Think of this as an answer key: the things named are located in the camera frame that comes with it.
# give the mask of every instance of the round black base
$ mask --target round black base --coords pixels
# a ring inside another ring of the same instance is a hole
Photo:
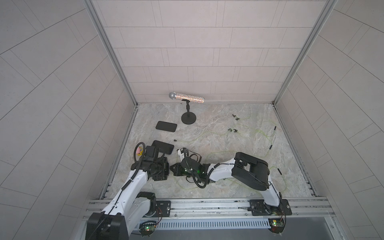
[[[189,117],[188,117],[188,113],[184,113],[181,116],[181,121],[184,124],[192,124],[196,121],[196,115],[194,113],[189,112]]]

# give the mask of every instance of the green cable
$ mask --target green cable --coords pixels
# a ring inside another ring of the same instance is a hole
[[[278,169],[276,166],[272,166],[271,168],[269,168],[269,170],[271,170],[272,168]],[[287,189],[287,182],[285,181],[285,178],[284,178],[284,176],[282,174],[281,174],[281,177],[283,178],[284,184],[285,184],[285,188],[281,192],[284,192]]]

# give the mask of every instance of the tiled wall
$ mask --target tiled wall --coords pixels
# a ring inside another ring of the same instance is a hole
[[[325,1],[93,4],[138,102],[271,102]]]
[[[81,0],[0,4],[0,239],[70,238],[133,103]]]
[[[339,0],[277,108],[348,239],[384,239],[384,1]]]

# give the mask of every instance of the smartphone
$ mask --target smartphone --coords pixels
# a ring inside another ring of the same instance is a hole
[[[162,122],[158,121],[156,125],[156,129],[158,130],[164,130],[168,132],[175,132],[176,131],[177,124],[170,123],[170,122]]]
[[[152,146],[159,147],[159,152],[171,155],[173,148],[175,147],[172,144],[166,143],[166,142],[160,142],[160,141],[153,141]]]

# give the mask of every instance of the white wall tile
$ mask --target white wall tile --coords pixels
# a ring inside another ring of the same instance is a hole
[[[258,102],[272,102],[276,98],[276,94],[259,94]]]
[[[37,32],[44,30],[43,25],[40,23],[37,17],[33,14],[33,12],[25,3],[24,0],[13,0],[13,2]]]
[[[120,28],[127,48],[175,48],[173,28]]]
[[[314,63],[308,56],[305,56],[303,62],[297,70],[297,75],[299,75],[311,91],[319,83],[324,74],[325,73],[321,70],[321,68],[319,68],[319,66],[317,66],[316,63]]]
[[[383,141],[384,133],[379,132],[355,146],[357,152],[364,159],[365,163],[369,166],[381,184],[384,183],[384,174],[381,171],[384,167],[382,161],[384,151],[382,147]]]
[[[183,94],[209,94],[211,92],[211,83],[173,83],[173,91]]]
[[[215,1],[159,1],[163,26],[216,26]]]
[[[384,33],[370,28],[348,54],[357,63],[384,81]]]
[[[316,95],[319,90],[324,86],[324,84],[328,81],[329,77],[327,74],[324,74],[320,81],[316,84],[316,86],[312,89],[312,93]]]
[[[58,165],[35,201],[14,239],[46,239],[78,174]]]
[[[249,89],[250,85],[251,83],[246,82],[217,82],[215,94],[241,94],[245,89]]]
[[[308,87],[301,82],[292,94],[311,124],[314,124],[325,110]]]
[[[34,87],[0,58],[0,118],[5,116]]]
[[[347,225],[353,227],[369,224],[367,215],[349,189],[335,163],[329,161],[320,166],[319,171]]]
[[[0,161],[0,182],[2,183],[15,166]]]
[[[91,41],[56,69],[55,75],[75,93],[102,60],[96,44]]]
[[[316,98],[347,138],[372,124],[372,120],[331,79],[318,91]]]
[[[87,162],[81,170],[71,193],[65,201],[66,204],[78,208],[83,207],[84,201],[89,190],[91,189],[93,181],[96,178],[97,172],[99,171],[106,154],[107,152],[96,143],[89,154]]]
[[[81,36],[79,30],[77,29],[76,25],[74,24],[73,20],[69,17],[64,20],[68,26],[70,27],[71,31],[73,32],[74,36],[76,37],[77,41],[80,43],[81,46],[85,45],[85,41],[83,37]]]
[[[118,48],[125,67],[164,66],[160,48]]]
[[[101,42],[100,36],[96,36],[93,39],[94,43],[96,44],[97,49],[99,50],[102,58],[106,58],[108,56],[107,50],[105,49],[105,46]]]
[[[107,119],[94,107],[65,155],[84,166]]]
[[[375,123],[372,123],[371,125],[369,125],[368,127],[364,128],[363,130],[361,130],[360,132],[358,132],[356,135],[354,135],[353,137],[351,137],[349,139],[349,142],[353,145],[353,146],[356,146],[358,145],[359,143],[361,143],[362,141],[364,141],[365,139],[375,135],[376,133],[380,132],[381,129],[375,124]]]
[[[349,229],[351,230],[354,237],[367,237],[367,238],[379,237],[373,225],[350,227]]]
[[[361,192],[378,186],[381,186],[381,184],[375,176],[370,176],[349,184],[349,188],[352,190],[353,193]]]
[[[299,104],[297,104],[296,100],[289,91],[285,91],[285,93],[281,97],[281,101],[284,103],[284,106],[287,109],[289,116],[293,116],[293,114],[299,108]]]
[[[159,1],[151,1],[151,3],[152,3],[153,15],[155,17],[156,26],[163,26],[163,20],[161,19]]]
[[[168,48],[170,66],[212,66],[213,48]]]
[[[320,36],[316,38],[308,56],[336,83],[355,64],[352,59]]]
[[[0,211],[2,212],[0,222],[6,223],[0,225],[0,236],[2,239],[12,239],[28,214],[29,209],[0,204]]]
[[[2,2],[0,15],[2,17],[0,53],[37,33],[12,1]]]
[[[85,121],[105,90],[105,85],[96,71],[84,81],[67,102],[67,106]]]
[[[113,48],[126,48],[120,28],[105,27],[104,29]]]
[[[356,44],[360,41],[360,39],[364,36],[364,34],[368,31],[370,26],[363,24],[356,34],[352,37],[352,39],[348,42],[347,46],[343,49],[345,54],[349,54],[352,49],[356,46]]]
[[[58,66],[80,49],[80,44],[65,21],[42,31],[12,48],[40,79],[45,79]]]
[[[316,133],[348,184],[372,176],[366,163],[331,118]]]
[[[83,11],[72,15],[71,19],[86,43],[97,36],[96,29],[93,26],[87,10],[84,9]]]
[[[311,157],[314,161],[327,153],[327,150],[321,143],[319,137],[313,130],[304,113],[300,113],[299,116],[297,116],[297,118],[293,121],[293,123],[295,124],[301,139],[305,143],[305,146],[307,147],[308,152],[311,154]]]
[[[259,58],[258,66],[263,66],[265,62],[266,55],[268,54],[269,48],[263,48],[262,53]]]
[[[169,98],[167,94],[147,94],[145,95],[145,98],[148,103],[170,103],[174,102],[172,99]]]
[[[275,14],[273,16],[271,27],[277,27],[277,25],[279,24],[281,14],[283,13],[283,10],[285,8],[285,4],[286,4],[286,1],[279,1],[278,2]]]
[[[80,174],[81,170],[83,169],[83,166],[75,162],[74,160],[70,159],[67,156],[63,156],[63,158],[60,161],[60,164],[63,165],[66,168],[71,169],[74,172],[77,172]]]
[[[141,83],[147,81],[143,67],[122,67],[122,70],[127,78],[127,81],[130,83]]]
[[[288,134],[291,135],[296,131],[296,127],[291,119],[291,116],[289,116],[282,101],[279,101],[277,103],[277,110],[280,113],[281,118],[283,119],[285,127],[287,128]]]
[[[45,28],[81,11],[83,3],[76,0],[25,0]]]
[[[151,1],[97,1],[106,26],[156,26]]]
[[[219,66],[257,66],[260,48],[221,48]]]
[[[259,94],[223,94],[222,102],[257,102]]]
[[[231,28],[175,28],[178,48],[229,48]]]
[[[204,98],[204,102],[221,102],[222,94],[200,94],[200,97]]]
[[[1,186],[39,196],[79,129],[59,112]]]
[[[122,116],[122,119],[119,123],[118,129],[116,130],[115,136],[113,136],[113,139],[118,143],[121,144],[122,138],[124,137],[125,130],[127,129],[127,125],[129,123],[129,120],[131,118],[131,114],[134,110],[134,104],[132,101],[128,103],[127,108],[124,111],[124,115]]]
[[[216,27],[223,26],[225,1],[217,1]]]
[[[272,82],[279,67],[241,67],[239,82]]]
[[[112,112],[109,115],[109,118],[100,133],[100,138],[108,145],[111,145],[112,143],[113,136],[115,135],[116,129],[120,123],[122,115],[123,112],[116,104],[115,107],[112,109]]]
[[[69,239],[77,218],[59,215],[47,240]]]
[[[278,48],[286,28],[233,28],[231,48]]]
[[[132,86],[136,94],[169,94],[167,83],[132,83]]]
[[[150,67],[152,82],[188,82],[187,67]]]
[[[0,187],[0,204],[30,209],[37,197]]]
[[[311,155],[309,154],[303,140],[301,139],[299,132],[295,131],[291,134],[291,139],[293,144],[296,146],[299,156],[301,157],[304,163],[304,171],[312,182],[317,182],[321,180],[322,176],[320,175],[319,170],[317,169]]]
[[[193,67],[194,82],[232,82],[235,67]]]
[[[299,51],[299,48],[270,48],[263,66],[290,67]]]
[[[329,114],[325,112],[314,124],[312,124],[312,127],[314,130],[318,129],[326,120],[330,118]]]
[[[324,3],[324,1],[287,1],[277,26],[312,27]]]
[[[60,109],[71,92],[50,75],[0,120],[0,156],[16,165]]]
[[[168,49],[162,48],[161,55],[163,55],[164,67],[169,67]]]
[[[331,156],[329,155],[329,153],[326,153],[323,156],[321,156],[319,159],[315,160],[314,163],[316,164],[317,167],[320,167],[321,165],[329,162],[330,160],[332,160]]]
[[[4,52],[0,57],[34,87],[41,83],[41,80],[11,50]]]
[[[384,31],[382,25],[384,2],[380,0],[356,0],[351,3],[346,14],[380,31]]]
[[[227,1],[223,26],[270,27],[277,4],[277,1]]]
[[[279,48],[301,48],[311,28],[287,28]]]
[[[124,86],[119,76],[116,75],[99,99],[101,105],[105,108],[105,110],[107,110],[108,113],[111,113],[123,90]]]
[[[362,192],[355,193],[360,205],[368,215],[373,226],[381,238],[384,237],[384,230],[382,228],[384,221],[381,217],[383,207],[380,202],[384,200],[384,188],[382,186],[368,189]]]
[[[361,22],[333,10],[319,35],[339,50],[343,50],[361,25]]]
[[[112,81],[112,79],[116,76],[116,70],[113,67],[113,64],[111,62],[111,59],[106,57],[99,65],[101,71],[103,72],[104,76],[107,80],[107,85]]]
[[[277,94],[280,90],[281,83],[257,82],[253,93],[259,94]]]

